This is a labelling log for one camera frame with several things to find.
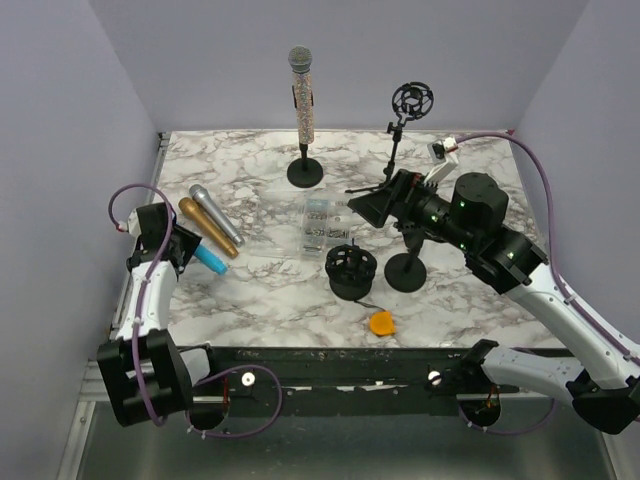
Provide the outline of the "black tripod shock mount stand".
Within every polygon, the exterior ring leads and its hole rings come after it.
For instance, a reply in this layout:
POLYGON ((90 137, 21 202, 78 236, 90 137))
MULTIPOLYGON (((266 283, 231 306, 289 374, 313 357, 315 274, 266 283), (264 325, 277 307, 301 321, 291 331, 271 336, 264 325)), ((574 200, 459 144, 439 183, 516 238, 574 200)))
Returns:
POLYGON ((433 103, 433 90, 422 82, 407 82, 394 91, 391 106, 396 116, 396 122, 390 122, 387 126, 387 133, 392 136, 393 145, 389 161, 383 169, 384 180, 374 186, 347 189, 345 191, 346 194, 374 192, 385 187, 391 181, 396 166, 397 150, 402 140, 404 127, 408 122, 419 120, 429 114, 433 108, 433 103))

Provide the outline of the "blue microphone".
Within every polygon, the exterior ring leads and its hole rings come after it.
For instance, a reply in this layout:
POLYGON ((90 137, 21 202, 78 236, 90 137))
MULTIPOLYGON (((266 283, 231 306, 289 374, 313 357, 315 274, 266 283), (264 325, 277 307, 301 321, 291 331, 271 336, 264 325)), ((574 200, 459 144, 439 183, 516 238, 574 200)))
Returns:
POLYGON ((227 265, 203 244, 196 247, 194 257, 217 275, 224 275, 228 270, 227 265))

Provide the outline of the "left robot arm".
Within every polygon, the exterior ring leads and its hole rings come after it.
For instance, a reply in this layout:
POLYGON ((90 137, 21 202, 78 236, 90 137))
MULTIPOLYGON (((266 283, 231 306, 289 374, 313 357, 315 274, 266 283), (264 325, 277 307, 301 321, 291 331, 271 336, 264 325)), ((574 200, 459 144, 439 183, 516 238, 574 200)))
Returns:
POLYGON ((201 238, 177 225, 164 203, 135 209, 127 226, 137 240, 126 260, 130 304, 116 337, 97 351, 114 415, 124 427, 152 418, 146 401, 163 419, 192 407, 193 388, 209 395, 222 380, 205 347, 181 352, 168 331, 171 297, 201 238))

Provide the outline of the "silver microphone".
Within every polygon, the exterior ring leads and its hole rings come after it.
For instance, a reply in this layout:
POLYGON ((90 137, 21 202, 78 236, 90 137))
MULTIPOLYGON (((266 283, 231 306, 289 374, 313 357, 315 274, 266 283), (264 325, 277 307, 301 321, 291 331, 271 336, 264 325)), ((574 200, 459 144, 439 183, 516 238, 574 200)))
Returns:
POLYGON ((245 244, 244 237, 205 187, 194 184, 189 188, 189 194, 236 246, 245 244))

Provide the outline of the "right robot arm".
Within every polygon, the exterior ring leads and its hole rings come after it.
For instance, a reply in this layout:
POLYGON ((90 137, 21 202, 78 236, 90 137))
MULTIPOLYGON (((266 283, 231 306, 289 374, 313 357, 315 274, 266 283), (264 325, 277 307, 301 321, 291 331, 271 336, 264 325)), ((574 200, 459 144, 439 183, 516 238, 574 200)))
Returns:
POLYGON ((461 360, 467 389, 524 388, 570 404, 601 432, 619 434, 639 416, 639 346, 555 279, 551 261, 532 240, 505 225, 508 201, 484 173, 461 175, 445 200, 423 175, 401 169, 348 206, 375 228, 393 217, 404 233, 458 248, 476 278, 523 307, 571 353, 541 357, 481 340, 461 360))

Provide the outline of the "gold microphone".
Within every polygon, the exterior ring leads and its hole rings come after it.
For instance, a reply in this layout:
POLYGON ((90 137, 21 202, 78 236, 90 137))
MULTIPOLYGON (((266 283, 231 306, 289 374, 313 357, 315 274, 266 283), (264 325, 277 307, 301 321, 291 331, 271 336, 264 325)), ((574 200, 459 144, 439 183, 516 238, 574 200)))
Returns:
POLYGON ((179 200, 178 206, 209 239, 211 239, 229 258, 235 259, 239 252, 226 234, 208 217, 199 204, 188 197, 179 200))

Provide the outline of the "shock mount round base stand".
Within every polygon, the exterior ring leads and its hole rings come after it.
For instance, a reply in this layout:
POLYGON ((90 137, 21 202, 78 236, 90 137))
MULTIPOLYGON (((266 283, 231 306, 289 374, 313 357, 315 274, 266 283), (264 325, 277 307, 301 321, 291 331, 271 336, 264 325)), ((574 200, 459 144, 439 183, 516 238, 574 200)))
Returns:
POLYGON ((371 290, 377 269, 375 257, 357 245, 340 245, 327 252, 325 272, 331 291, 340 299, 358 301, 371 290))

